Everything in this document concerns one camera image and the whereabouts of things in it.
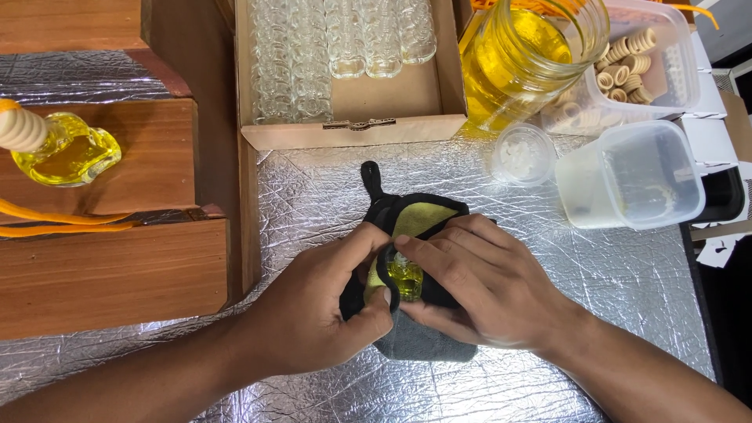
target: white cap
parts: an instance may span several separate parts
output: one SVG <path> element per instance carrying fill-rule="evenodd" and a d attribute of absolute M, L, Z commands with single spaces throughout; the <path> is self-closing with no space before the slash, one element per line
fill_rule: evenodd
<path fill-rule="evenodd" d="M 31 153 L 46 138 L 47 124 L 42 116 L 22 108 L 0 112 L 0 148 Z"/>

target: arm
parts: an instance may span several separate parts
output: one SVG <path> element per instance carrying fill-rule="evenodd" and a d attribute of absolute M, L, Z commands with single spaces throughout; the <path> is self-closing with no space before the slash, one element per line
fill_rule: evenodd
<path fill-rule="evenodd" d="M 352 270 L 389 241 L 361 224 L 301 253 L 246 312 L 32 392 L 0 407 L 0 423 L 184 423 L 260 379 L 344 363 L 392 328 L 388 292 L 347 322 L 339 313 Z"/>
<path fill-rule="evenodd" d="M 525 245 L 480 215 L 397 249 L 462 305 L 400 303 L 415 321 L 463 342 L 524 348 L 561 368 L 614 421 L 737 422 L 752 412 L 655 345 L 599 320 L 559 292 Z"/>

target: hand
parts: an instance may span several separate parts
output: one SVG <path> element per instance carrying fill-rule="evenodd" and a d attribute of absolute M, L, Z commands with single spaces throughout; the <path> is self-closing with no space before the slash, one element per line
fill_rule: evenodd
<path fill-rule="evenodd" d="M 339 311 L 339 296 L 353 269 L 370 263 L 389 242 L 386 233 L 363 223 L 343 239 L 298 254 L 239 316 L 233 338 L 247 341 L 241 361 L 262 364 L 258 367 L 265 374 L 256 379 L 342 364 L 392 329 L 386 288 L 379 288 L 347 322 Z"/>
<path fill-rule="evenodd" d="M 544 352 L 592 317 L 551 284 L 520 240 L 482 215 L 454 218 L 427 242 L 399 236 L 394 243 L 462 306 L 418 301 L 400 309 L 459 341 Z"/>

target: small plastic cup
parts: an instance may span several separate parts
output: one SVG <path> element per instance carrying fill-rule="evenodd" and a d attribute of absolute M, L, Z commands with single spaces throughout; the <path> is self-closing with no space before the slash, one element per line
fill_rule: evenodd
<path fill-rule="evenodd" d="M 687 136 L 667 120 L 607 129 L 556 163 L 556 183 L 567 218 L 582 229 L 664 227 L 705 207 Z"/>
<path fill-rule="evenodd" d="M 543 184 L 553 174 L 556 150 L 537 126 L 513 123 L 499 135 L 491 156 L 491 175 L 520 187 Z"/>

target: gray cloth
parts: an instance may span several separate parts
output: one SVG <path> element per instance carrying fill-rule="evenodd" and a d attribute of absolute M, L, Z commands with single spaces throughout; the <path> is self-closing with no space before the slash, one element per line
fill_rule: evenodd
<path fill-rule="evenodd" d="M 392 314 L 394 327 L 374 346 L 394 360 L 455 361 L 472 360 L 478 347 L 457 341 L 436 329 L 418 324 L 402 310 Z"/>

